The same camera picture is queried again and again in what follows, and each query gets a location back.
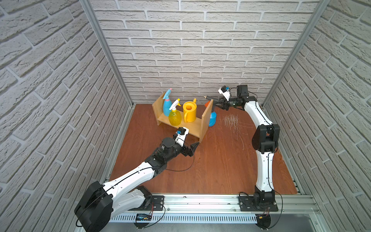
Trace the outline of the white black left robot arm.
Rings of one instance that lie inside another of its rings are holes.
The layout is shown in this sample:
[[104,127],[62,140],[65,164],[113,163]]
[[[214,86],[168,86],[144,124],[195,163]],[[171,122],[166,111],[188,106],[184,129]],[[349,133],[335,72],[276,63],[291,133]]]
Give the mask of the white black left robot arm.
[[147,208],[152,194],[142,184],[167,170],[167,163],[179,154],[194,156],[199,143],[189,147],[180,139],[164,138],[158,148],[138,167],[103,184],[93,182],[74,210],[76,227],[99,232],[111,218],[128,210]]

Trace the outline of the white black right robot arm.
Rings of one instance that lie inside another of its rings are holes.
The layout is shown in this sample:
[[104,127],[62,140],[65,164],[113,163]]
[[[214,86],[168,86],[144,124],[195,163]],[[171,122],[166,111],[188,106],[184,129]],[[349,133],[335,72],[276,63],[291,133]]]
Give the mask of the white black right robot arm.
[[247,85],[237,86],[237,96],[231,96],[231,88],[222,86],[218,93],[221,97],[214,98],[213,107],[217,106],[228,111],[229,108],[241,107],[249,114],[256,131],[252,137],[252,147],[258,158],[258,177],[252,204],[256,210],[265,210],[275,204],[275,190],[272,182],[272,162],[278,149],[280,126],[274,124],[264,114],[257,98],[250,96]]

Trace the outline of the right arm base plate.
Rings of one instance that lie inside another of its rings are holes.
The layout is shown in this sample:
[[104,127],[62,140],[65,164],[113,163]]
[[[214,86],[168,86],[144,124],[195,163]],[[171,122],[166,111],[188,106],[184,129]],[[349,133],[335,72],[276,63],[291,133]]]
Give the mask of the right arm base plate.
[[254,196],[238,196],[240,211],[242,212],[278,212],[278,205],[276,202],[267,200],[258,200]]

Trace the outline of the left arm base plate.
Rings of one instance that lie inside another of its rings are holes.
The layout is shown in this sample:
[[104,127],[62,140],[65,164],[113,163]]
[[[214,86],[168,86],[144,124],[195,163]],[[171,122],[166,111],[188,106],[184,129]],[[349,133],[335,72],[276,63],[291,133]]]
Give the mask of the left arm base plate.
[[164,195],[152,195],[146,197],[143,204],[138,208],[140,211],[162,211],[164,209]]

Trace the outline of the yellow watering can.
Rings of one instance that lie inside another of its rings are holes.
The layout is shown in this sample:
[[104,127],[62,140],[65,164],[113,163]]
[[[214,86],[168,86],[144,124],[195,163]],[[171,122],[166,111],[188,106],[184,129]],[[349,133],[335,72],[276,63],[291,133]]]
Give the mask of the yellow watering can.
[[197,99],[195,98],[193,101],[187,101],[183,104],[183,114],[184,114],[184,122],[191,123],[196,120],[196,113],[197,113]]

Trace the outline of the light blue spray bottle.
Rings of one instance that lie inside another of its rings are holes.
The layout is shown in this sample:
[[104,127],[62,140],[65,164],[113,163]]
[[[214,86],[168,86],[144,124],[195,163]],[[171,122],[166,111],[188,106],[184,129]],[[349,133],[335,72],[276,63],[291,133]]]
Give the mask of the light blue spray bottle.
[[163,96],[163,100],[164,100],[164,102],[163,102],[163,114],[166,117],[168,117],[170,112],[171,112],[170,107],[172,106],[172,102],[169,98],[171,91],[172,91],[172,88],[168,89]]

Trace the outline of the yellow spray bottle white head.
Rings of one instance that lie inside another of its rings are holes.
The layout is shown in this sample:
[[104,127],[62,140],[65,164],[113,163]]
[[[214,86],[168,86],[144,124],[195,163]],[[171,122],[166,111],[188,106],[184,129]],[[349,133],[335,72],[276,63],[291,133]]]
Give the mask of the yellow spray bottle white head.
[[175,100],[169,108],[170,113],[168,118],[170,124],[173,126],[178,126],[182,122],[181,114],[176,108],[177,106],[181,106],[180,99]]

